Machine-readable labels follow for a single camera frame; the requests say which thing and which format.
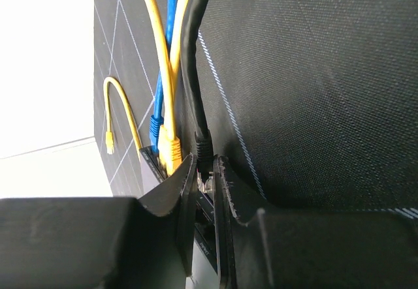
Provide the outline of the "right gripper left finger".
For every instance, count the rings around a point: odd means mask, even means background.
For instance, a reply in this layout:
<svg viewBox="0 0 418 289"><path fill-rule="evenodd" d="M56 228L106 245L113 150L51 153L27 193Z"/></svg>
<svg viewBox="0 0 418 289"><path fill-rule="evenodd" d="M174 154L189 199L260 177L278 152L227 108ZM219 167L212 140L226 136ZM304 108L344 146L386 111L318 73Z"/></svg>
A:
<svg viewBox="0 0 418 289"><path fill-rule="evenodd" d="M3 198L1 287L140 288L140 198Z"/></svg>

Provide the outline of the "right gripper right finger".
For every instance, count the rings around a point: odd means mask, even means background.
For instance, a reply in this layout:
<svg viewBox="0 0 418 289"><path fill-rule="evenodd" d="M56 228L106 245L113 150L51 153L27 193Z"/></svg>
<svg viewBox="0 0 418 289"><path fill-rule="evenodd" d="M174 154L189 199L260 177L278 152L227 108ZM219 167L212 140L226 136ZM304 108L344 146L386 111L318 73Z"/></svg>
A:
<svg viewBox="0 0 418 289"><path fill-rule="evenodd" d="M282 209L216 157L220 288L416 288L417 221L392 211Z"/></svg>

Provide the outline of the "black network switch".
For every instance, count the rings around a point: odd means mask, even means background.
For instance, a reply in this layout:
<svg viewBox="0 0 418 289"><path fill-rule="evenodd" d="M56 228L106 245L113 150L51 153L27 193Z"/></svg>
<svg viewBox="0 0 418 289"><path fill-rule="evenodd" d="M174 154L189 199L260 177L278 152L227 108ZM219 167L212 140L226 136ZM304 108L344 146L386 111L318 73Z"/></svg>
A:
<svg viewBox="0 0 418 289"><path fill-rule="evenodd" d="M167 175L150 147L139 155L140 288L217 288L214 212L197 188L195 157Z"/></svg>

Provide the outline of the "yellow ethernet cable long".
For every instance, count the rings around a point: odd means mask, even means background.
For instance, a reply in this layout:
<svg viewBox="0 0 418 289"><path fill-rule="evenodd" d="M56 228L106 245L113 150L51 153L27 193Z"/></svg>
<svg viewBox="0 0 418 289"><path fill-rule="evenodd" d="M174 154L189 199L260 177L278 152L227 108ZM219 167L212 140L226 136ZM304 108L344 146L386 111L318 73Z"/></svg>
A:
<svg viewBox="0 0 418 289"><path fill-rule="evenodd" d="M163 32L161 16L156 0L144 0L144 2L146 4L153 29L163 85L163 80L169 79L170 60ZM175 135L175 139L169 140L164 124L161 125L160 128L158 147L160 161L163 167L165 167L167 175L172 175L182 163L180 140L177 135Z"/></svg>

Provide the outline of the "yellow ethernet cable short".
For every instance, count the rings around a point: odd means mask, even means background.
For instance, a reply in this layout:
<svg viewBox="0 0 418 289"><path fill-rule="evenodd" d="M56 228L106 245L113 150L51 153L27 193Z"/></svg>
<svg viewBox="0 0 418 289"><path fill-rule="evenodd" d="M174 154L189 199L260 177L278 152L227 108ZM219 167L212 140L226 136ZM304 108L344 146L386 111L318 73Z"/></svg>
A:
<svg viewBox="0 0 418 289"><path fill-rule="evenodd" d="M185 9L189 0L177 0L176 12L174 17L174 27L172 34L172 42L170 47L170 73L169 79L163 80L164 104L165 104L165 121L164 126L167 130L169 140L175 139L176 125L174 117L174 95L176 92L178 72L180 69L180 42L182 22Z"/></svg>

